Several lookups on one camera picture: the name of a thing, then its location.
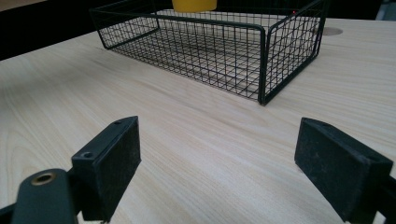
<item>black wire basket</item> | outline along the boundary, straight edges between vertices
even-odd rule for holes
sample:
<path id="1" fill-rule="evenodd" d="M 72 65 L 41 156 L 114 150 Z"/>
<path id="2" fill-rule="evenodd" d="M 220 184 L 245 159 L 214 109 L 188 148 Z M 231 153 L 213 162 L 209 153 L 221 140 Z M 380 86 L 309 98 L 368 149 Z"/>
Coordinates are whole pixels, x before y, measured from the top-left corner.
<path id="1" fill-rule="evenodd" d="M 265 105 L 317 56 L 329 0 L 218 0 L 179 13 L 171 1 L 90 10 L 106 49 Z"/>

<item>wood grain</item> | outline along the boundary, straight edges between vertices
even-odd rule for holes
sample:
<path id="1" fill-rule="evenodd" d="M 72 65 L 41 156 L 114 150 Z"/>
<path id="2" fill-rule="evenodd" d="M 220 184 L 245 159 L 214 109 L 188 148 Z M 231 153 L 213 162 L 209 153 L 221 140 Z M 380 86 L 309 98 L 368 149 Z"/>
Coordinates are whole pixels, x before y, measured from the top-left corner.
<path id="1" fill-rule="evenodd" d="M 113 223 L 342 223 L 293 161 L 300 119 L 395 161 L 396 29 L 326 26 L 344 32 L 324 36 L 266 107 L 104 50 L 96 33 L 0 62 L 0 207 L 25 177 L 69 169 L 109 122 L 137 115 L 142 163 Z"/>

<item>yellow object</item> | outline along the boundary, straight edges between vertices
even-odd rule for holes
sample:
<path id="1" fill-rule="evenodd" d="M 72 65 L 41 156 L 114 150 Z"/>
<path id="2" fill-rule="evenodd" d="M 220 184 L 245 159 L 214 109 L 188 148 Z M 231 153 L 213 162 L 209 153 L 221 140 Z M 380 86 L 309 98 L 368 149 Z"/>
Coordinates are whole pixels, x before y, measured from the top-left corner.
<path id="1" fill-rule="evenodd" d="M 172 0 L 176 12 L 202 12 L 216 9 L 217 0 Z"/>

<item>wire basket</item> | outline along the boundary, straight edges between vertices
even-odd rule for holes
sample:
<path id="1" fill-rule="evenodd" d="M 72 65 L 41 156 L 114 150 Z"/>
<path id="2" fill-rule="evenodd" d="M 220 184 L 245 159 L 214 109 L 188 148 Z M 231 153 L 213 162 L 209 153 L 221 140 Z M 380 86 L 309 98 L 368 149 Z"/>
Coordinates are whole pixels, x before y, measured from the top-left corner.
<path id="1" fill-rule="evenodd" d="M 178 13 L 160 2 L 91 9 L 103 46 L 262 105 L 318 56 L 329 8 L 329 0 L 219 0 L 214 11 Z"/>

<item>screw hole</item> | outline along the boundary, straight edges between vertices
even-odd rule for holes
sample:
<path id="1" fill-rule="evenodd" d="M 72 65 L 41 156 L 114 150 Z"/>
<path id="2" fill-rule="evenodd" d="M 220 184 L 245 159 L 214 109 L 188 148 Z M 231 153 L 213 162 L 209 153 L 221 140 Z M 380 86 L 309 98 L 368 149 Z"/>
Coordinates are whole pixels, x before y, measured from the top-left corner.
<path id="1" fill-rule="evenodd" d="M 39 175 L 32 180 L 32 185 L 40 186 L 40 185 L 48 184 L 53 179 L 55 179 L 55 176 L 56 176 L 55 173 L 45 173 L 45 174 Z"/>
<path id="2" fill-rule="evenodd" d="M 93 154 L 91 152 L 84 152 L 81 154 L 81 157 L 84 157 L 84 158 L 90 158 L 92 156 L 93 156 Z"/>

